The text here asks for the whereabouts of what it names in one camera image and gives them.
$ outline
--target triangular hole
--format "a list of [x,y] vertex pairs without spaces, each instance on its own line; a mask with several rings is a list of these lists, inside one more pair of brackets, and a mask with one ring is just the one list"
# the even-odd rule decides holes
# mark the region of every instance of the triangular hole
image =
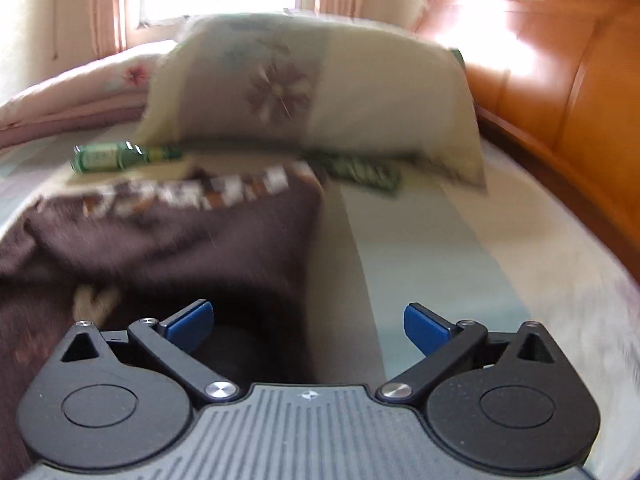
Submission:
[[63,363],[84,361],[98,357],[98,351],[87,333],[78,334],[62,356]]
[[520,349],[518,358],[524,359],[525,361],[536,361],[547,364],[555,362],[549,350],[546,349],[544,342],[537,334],[529,334],[527,336],[524,345],[522,345]]

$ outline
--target white star logo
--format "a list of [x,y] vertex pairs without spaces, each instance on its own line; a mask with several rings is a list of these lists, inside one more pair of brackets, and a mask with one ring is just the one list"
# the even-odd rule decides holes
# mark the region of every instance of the white star logo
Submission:
[[318,392],[313,391],[313,390],[309,390],[309,391],[306,391],[306,392],[300,394],[300,397],[302,397],[305,400],[311,401],[311,400],[316,399],[317,397],[320,397],[320,394]]

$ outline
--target green bottle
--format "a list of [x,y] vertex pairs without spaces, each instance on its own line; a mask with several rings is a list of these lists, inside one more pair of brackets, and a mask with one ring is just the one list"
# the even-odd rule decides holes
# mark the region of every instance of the green bottle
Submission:
[[76,146],[74,151],[71,168],[76,173],[122,171],[182,156],[180,151],[168,146],[144,148],[129,141]]

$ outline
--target striped bed sheet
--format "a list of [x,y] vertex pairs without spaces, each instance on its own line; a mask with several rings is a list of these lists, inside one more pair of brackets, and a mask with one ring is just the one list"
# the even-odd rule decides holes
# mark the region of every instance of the striped bed sheet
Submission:
[[[0,151],[0,235],[40,194],[81,189],[73,146],[130,138],[135,123],[71,132]],[[456,321],[517,330],[541,321],[583,378],[602,416],[587,462],[602,479],[640,469],[640,292],[574,216],[502,152],[486,144],[486,192],[404,167],[389,198],[332,182],[308,270],[308,334],[323,383],[372,389],[421,359],[402,330],[417,301]],[[181,178],[260,170],[277,153],[189,154],[129,178]]]

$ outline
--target gray ribbed plate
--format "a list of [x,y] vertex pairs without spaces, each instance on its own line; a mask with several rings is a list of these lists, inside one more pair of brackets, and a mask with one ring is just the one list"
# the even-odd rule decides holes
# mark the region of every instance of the gray ribbed plate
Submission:
[[[45,465],[24,480],[94,478]],[[362,386],[256,386],[235,404],[204,409],[171,450],[105,480],[489,480],[457,462],[407,408]],[[578,468],[546,480],[586,480]]]

